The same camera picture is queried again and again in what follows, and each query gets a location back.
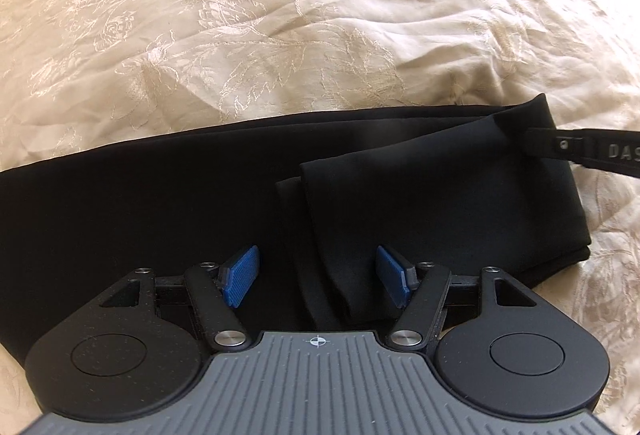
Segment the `black pants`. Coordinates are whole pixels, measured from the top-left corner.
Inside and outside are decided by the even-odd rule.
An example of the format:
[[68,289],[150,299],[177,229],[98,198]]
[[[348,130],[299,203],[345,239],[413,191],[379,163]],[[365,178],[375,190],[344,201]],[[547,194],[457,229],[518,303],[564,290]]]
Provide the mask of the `black pants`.
[[390,325],[375,254],[535,287],[589,255],[570,166],[530,154],[547,100],[292,114],[130,140],[1,175],[1,341],[44,333],[136,268],[257,247],[256,330]]

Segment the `cream embroidered bedspread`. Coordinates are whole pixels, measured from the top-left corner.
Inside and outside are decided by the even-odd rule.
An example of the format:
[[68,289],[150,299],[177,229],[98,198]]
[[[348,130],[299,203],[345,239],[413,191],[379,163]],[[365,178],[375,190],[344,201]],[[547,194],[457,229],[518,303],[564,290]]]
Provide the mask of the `cream embroidered bedspread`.
[[639,124],[614,0],[1,0],[1,165],[305,111],[513,105]]

